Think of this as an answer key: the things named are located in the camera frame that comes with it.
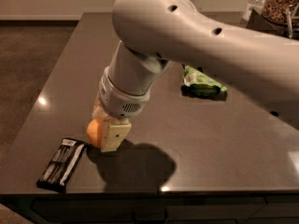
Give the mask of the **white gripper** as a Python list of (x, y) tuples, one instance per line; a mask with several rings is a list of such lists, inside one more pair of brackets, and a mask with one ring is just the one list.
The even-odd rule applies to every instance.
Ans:
[(150, 99), (147, 91), (144, 95), (132, 95), (116, 88), (108, 77), (106, 67), (99, 83), (99, 96), (93, 104), (92, 118), (102, 118), (105, 112), (116, 119), (105, 119), (102, 129), (101, 151), (116, 151), (132, 128), (129, 119), (139, 115)]

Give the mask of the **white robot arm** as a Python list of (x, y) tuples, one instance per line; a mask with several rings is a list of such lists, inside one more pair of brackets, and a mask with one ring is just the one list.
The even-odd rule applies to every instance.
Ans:
[(172, 63), (203, 65), (292, 127), (299, 125), (299, 42), (238, 28), (199, 13), (189, 0), (116, 0), (120, 43), (99, 83), (87, 135), (115, 151)]

